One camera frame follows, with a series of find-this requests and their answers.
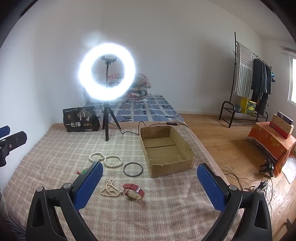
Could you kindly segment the red leather strap watch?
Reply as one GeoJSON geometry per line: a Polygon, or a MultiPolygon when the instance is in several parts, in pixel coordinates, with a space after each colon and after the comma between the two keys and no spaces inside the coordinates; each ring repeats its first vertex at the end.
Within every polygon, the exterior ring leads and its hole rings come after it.
{"type": "Polygon", "coordinates": [[[123,185],[123,192],[128,200],[138,201],[142,200],[145,193],[138,185],[133,183],[126,183],[123,185]]]}

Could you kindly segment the black printed gift bag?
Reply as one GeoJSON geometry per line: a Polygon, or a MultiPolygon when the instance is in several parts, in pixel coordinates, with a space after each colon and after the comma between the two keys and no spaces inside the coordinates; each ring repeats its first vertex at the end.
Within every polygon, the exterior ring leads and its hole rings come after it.
{"type": "Polygon", "coordinates": [[[63,109],[63,124],[67,132],[94,132],[100,128],[95,106],[63,109]]]}

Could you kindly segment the orange cloth covered table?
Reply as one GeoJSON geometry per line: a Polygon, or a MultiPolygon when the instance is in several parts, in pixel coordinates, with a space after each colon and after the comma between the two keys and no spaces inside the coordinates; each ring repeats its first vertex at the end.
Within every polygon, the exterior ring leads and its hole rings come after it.
{"type": "Polygon", "coordinates": [[[273,157],[275,164],[273,174],[277,177],[295,149],[295,137],[284,138],[273,129],[269,122],[257,122],[253,125],[247,138],[254,139],[273,157]]]}

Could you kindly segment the pink plaid blanket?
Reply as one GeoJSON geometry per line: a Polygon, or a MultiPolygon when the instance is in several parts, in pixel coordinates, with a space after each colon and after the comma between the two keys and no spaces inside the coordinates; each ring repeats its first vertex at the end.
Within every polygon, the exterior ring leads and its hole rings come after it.
{"type": "Polygon", "coordinates": [[[11,218],[25,226],[36,188],[56,189],[73,182],[78,170],[90,166],[88,156],[97,151],[116,154],[131,163],[128,171],[142,172],[132,178],[124,168],[104,169],[80,211],[98,240],[201,240],[220,215],[200,184],[196,167],[151,178],[138,136],[112,130],[106,142],[103,132],[69,133],[53,126],[24,156],[3,190],[11,218]],[[128,200],[123,192],[126,183],[144,190],[143,199],[128,200]]]}

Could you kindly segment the red brown gift box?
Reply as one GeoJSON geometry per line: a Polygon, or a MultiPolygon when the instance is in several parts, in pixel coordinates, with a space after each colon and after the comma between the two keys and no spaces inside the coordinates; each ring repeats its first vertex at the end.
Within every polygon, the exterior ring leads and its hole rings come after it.
{"type": "Polygon", "coordinates": [[[294,125],[287,123],[277,114],[274,114],[269,126],[276,130],[280,135],[282,135],[285,139],[289,138],[293,132],[294,125]]]}

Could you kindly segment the black tripod stand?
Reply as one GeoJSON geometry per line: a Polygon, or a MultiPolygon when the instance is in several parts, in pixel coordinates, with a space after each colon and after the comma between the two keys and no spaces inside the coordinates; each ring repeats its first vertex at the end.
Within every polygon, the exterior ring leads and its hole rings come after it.
{"type": "Polygon", "coordinates": [[[104,101],[104,109],[103,109],[103,124],[102,129],[105,130],[105,140],[109,141],[109,116],[115,121],[116,127],[121,131],[121,126],[110,107],[109,101],[104,101]]]}

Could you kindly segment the open cardboard box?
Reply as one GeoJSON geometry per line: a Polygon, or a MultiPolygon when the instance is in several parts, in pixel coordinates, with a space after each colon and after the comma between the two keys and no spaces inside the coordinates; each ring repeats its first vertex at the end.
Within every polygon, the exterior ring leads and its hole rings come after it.
{"type": "Polygon", "coordinates": [[[190,144],[171,126],[140,129],[140,141],[152,178],[193,168],[195,154],[190,144]]]}

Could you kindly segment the yellow crate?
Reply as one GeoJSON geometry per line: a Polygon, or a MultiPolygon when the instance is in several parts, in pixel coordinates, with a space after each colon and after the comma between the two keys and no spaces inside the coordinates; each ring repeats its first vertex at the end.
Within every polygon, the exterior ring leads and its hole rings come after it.
{"type": "Polygon", "coordinates": [[[241,113],[247,115],[254,115],[256,109],[256,102],[253,102],[249,99],[242,98],[240,102],[241,113]]]}

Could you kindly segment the black clothes rack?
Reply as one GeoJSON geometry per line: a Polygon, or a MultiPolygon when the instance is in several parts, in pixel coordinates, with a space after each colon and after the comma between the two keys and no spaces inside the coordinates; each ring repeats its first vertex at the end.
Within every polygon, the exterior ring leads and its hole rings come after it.
{"type": "Polygon", "coordinates": [[[274,80],[272,67],[257,54],[235,40],[234,71],[231,93],[221,106],[219,120],[232,125],[243,124],[250,118],[267,121],[268,99],[274,80]]]}

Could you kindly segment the black phone holder clamp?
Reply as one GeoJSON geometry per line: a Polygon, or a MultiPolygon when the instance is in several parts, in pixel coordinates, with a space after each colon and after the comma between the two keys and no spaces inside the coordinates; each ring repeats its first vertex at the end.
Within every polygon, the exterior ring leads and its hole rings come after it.
{"type": "Polygon", "coordinates": [[[111,63],[115,63],[117,58],[107,58],[105,55],[101,57],[101,60],[104,61],[105,65],[110,65],[111,63]]]}

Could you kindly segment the window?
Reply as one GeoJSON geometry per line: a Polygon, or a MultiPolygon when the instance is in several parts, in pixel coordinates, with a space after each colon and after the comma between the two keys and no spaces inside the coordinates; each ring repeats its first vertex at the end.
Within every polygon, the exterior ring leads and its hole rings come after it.
{"type": "Polygon", "coordinates": [[[290,61],[290,85],[288,93],[288,101],[296,104],[296,59],[295,56],[289,56],[290,61]]]}

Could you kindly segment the striped hanging towel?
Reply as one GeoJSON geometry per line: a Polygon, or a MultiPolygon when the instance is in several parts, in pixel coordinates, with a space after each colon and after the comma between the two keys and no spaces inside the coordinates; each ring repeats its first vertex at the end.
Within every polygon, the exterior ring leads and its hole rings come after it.
{"type": "Polygon", "coordinates": [[[236,47],[235,93],[250,98],[253,73],[253,52],[241,43],[236,47]]]}

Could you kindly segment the dark hanging clothes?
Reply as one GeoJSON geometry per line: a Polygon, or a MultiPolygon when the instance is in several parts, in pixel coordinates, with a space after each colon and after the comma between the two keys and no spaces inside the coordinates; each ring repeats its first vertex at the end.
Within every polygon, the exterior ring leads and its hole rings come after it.
{"type": "Polygon", "coordinates": [[[251,101],[256,102],[255,111],[264,115],[271,94],[271,68],[260,59],[253,61],[251,90],[251,101]]]}

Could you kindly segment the folded floral quilt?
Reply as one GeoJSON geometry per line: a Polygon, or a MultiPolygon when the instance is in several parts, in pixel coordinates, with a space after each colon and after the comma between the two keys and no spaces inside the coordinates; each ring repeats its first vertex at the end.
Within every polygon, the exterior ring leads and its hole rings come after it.
{"type": "MultiPolygon", "coordinates": [[[[119,85],[125,75],[123,73],[118,73],[108,76],[108,85],[114,87],[119,85]]],[[[120,97],[122,101],[138,101],[143,100],[148,95],[148,89],[151,88],[151,84],[144,74],[136,74],[132,85],[125,92],[123,96],[120,97]]]]}

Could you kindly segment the blue patterned bed sheet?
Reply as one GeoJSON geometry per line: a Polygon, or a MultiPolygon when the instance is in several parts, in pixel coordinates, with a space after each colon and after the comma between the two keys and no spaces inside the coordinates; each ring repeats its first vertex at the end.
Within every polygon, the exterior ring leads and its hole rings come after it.
{"type": "Polygon", "coordinates": [[[171,121],[183,122],[183,118],[161,95],[149,94],[138,101],[111,101],[109,103],[118,122],[171,121]]]}

